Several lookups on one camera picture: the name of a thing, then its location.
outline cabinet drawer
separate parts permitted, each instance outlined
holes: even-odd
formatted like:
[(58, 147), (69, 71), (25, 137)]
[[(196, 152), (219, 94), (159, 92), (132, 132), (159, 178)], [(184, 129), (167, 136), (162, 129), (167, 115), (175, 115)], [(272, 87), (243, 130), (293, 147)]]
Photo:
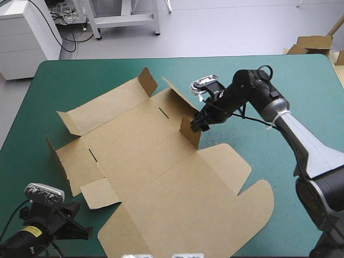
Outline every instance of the cabinet drawer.
[(0, 53), (0, 73), (6, 80), (30, 78), (45, 60), (40, 49)]
[(32, 50), (40, 48), (34, 34), (21, 34), (0, 37), (0, 53)]
[(0, 19), (0, 36), (32, 33), (24, 17)]

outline cardboard piece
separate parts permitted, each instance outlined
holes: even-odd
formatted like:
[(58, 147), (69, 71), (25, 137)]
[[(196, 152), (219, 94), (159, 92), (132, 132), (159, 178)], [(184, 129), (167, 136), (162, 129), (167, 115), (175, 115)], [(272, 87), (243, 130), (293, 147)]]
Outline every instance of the cardboard piece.
[(339, 52), (338, 58), (335, 63), (336, 66), (344, 66), (344, 51)]
[(307, 49), (331, 49), (333, 36), (298, 37), (296, 45)]
[(137, 78), (59, 112), (81, 137), (58, 150), (48, 144), (73, 196), (82, 192), (91, 209), (122, 202), (99, 233), (109, 258), (200, 252), (228, 257), (269, 220), (271, 186), (259, 181), (237, 196), (250, 166), (227, 144), (198, 150), (201, 134), (190, 128), (196, 109), (165, 80), (170, 87), (151, 97), (157, 85), (145, 68)]
[(307, 54), (309, 52), (308, 49), (300, 47), (296, 44), (294, 44), (291, 49), (287, 51), (287, 55), (295, 55), (295, 54)]
[(83, 185), (80, 189), (87, 196), (86, 202), (91, 210), (106, 207), (120, 201), (107, 178)]
[(334, 65), (331, 55), (332, 41), (333, 36), (301, 36), (298, 37), (297, 43), (287, 51), (287, 54), (323, 54)]
[(232, 256), (266, 224), (274, 206), (266, 181), (237, 196), (248, 176), (231, 163), (240, 158), (225, 144), (199, 150), (124, 201), (98, 234), (107, 257)]

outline black cable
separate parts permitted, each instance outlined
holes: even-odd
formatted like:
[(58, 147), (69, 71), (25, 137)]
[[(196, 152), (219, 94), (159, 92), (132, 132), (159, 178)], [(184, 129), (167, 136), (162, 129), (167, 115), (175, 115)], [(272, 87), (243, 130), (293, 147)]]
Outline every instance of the black cable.
[(45, 258), (50, 258), (50, 254), (49, 254), (48, 248), (46, 246), (44, 246), (44, 245), (36, 246), (36, 248), (40, 248), (40, 247), (44, 248)]
[(61, 249), (55, 244), (54, 240), (51, 243), (52, 247), (55, 249), (55, 251), (58, 253), (60, 258), (65, 258), (64, 254), (62, 253)]
[(70, 40), (70, 39), (67, 39), (63, 36), (61, 36), (62, 39), (66, 40), (66, 41), (69, 41), (69, 42), (76, 42), (76, 43), (82, 43), (82, 42), (86, 42), (86, 41), (89, 41), (91, 38), (93, 37), (93, 34), (87, 38), (87, 39), (84, 39), (84, 40), (78, 40), (78, 41), (73, 41), (73, 40)]
[(15, 214), (17, 213), (17, 211), (18, 211), (24, 204), (28, 203), (29, 201), (30, 201), (30, 200), (28, 199), (28, 200), (22, 202), (22, 203), (15, 209), (15, 211), (13, 211), (12, 215), (10, 216), (10, 219), (7, 221), (7, 224), (6, 224), (6, 226), (5, 226), (4, 230), (3, 230), (3, 232), (1, 233), (0, 242), (1, 242), (2, 238), (4, 237), (5, 232), (6, 232), (7, 228), (9, 227), (9, 225), (10, 225), (10, 223), (11, 223), (11, 220), (13, 219), (13, 217), (15, 216)]
[[(59, 15), (59, 14), (57, 14), (57, 13), (55, 13), (55, 12), (51, 12), (50, 14), (51, 14), (51, 15), (56, 15), (55, 17), (53, 17), (54, 20), (59, 19), (59, 18), (63, 18), (61, 15)], [(82, 43), (82, 42), (86, 42), (86, 41), (90, 40), (93, 36), (94, 36), (94, 35), (92, 34), (89, 38), (84, 39), (84, 40), (78, 40), (78, 41), (70, 40), (70, 39), (67, 39), (67, 38), (65, 38), (65, 37), (63, 37), (63, 36), (61, 36), (61, 38), (64, 39), (64, 40), (66, 40), (66, 41), (73, 42), (73, 43)]]
[(213, 105), (213, 104), (211, 104), (211, 103), (209, 103), (209, 102), (207, 102), (207, 101), (205, 101), (205, 100), (203, 100), (203, 102), (204, 102), (205, 104), (209, 105), (209, 106), (212, 106), (213, 108), (216, 108), (216, 109), (218, 109), (218, 110), (220, 110), (220, 111), (226, 113), (226, 114), (230, 114), (231, 116), (241, 117), (242, 119), (248, 119), (248, 120), (252, 120), (252, 121), (259, 122), (259, 123), (264, 124), (264, 125), (267, 125), (267, 126), (271, 126), (271, 124), (269, 124), (269, 123), (267, 123), (267, 122), (265, 122), (265, 121), (262, 121), (262, 120), (259, 120), (259, 119), (253, 118), (253, 117), (242, 116), (242, 115), (240, 115), (240, 114), (230, 113), (230, 112), (227, 112), (226, 110), (221, 109), (221, 108), (219, 108), (218, 106), (215, 106), (215, 105)]
[(67, 51), (67, 52), (70, 52), (70, 53), (75, 52), (75, 51), (76, 51), (76, 42), (74, 43), (74, 49), (73, 49), (72, 51), (66, 49), (65, 47), (63, 47), (63, 45), (58, 41), (57, 37), (55, 36), (55, 33), (53, 32), (53, 29), (51, 28), (49, 22), (47, 21), (47, 18), (45, 18), (45, 16), (44, 16), (44, 14), (42, 13), (41, 9), (39, 9), (39, 7), (38, 7), (32, 0), (28, 0), (28, 1), (29, 1), (30, 3), (32, 3), (32, 4), (37, 8), (37, 10), (41, 13), (41, 15), (43, 16), (45, 22), (47, 23), (47, 25), (48, 25), (50, 31), (52, 32), (52, 34), (53, 34), (53, 36), (54, 36), (56, 42), (61, 46), (61, 48), (64, 49), (65, 51)]

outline gray floor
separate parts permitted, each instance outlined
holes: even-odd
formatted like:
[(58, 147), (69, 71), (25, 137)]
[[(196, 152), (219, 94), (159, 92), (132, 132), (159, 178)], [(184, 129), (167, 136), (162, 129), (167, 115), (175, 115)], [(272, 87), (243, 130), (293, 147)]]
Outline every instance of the gray floor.
[[(61, 59), (169, 58), (189, 56), (281, 54), (299, 35), (326, 34), (344, 13), (344, 0), (171, 0), (168, 13), (159, 0), (161, 35), (153, 26), (109, 28), (103, 39), (78, 45)], [(118, 13), (119, 1), (94, 0), (99, 16)], [(140, 0), (137, 12), (151, 9)], [(74, 30), (78, 40), (91, 31)], [(61, 29), (64, 35), (68, 31)], [(338, 30), (334, 49), (344, 48), (344, 26)], [(5, 81), (0, 76), (0, 147), (2, 146), (31, 80)]]

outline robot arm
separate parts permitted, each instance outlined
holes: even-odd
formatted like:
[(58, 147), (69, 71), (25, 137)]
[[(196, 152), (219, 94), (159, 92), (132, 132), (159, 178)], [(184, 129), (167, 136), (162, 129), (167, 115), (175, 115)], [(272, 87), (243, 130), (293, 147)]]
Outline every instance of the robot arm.
[(325, 146), (289, 111), (289, 102), (271, 84), (264, 66), (257, 70), (238, 70), (225, 88), (216, 75), (191, 84), (191, 91), (204, 101), (191, 122), (193, 131), (206, 131), (209, 125), (224, 123), (236, 110), (245, 112), (250, 102), (264, 119), (279, 130), (293, 149), (297, 165), (294, 175), (297, 195), (317, 228), (323, 231), (311, 257), (343, 257), (344, 245), (344, 153)]
[(25, 221), (25, 228), (0, 244), (0, 258), (33, 258), (44, 251), (48, 257), (50, 245), (64, 257), (55, 240), (88, 240), (91, 237), (93, 228), (83, 227), (74, 220), (80, 203), (64, 204), (62, 190), (31, 183), (25, 189), (25, 196), (32, 202), (30, 208), (26, 206), (20, 210), (19, 217)]

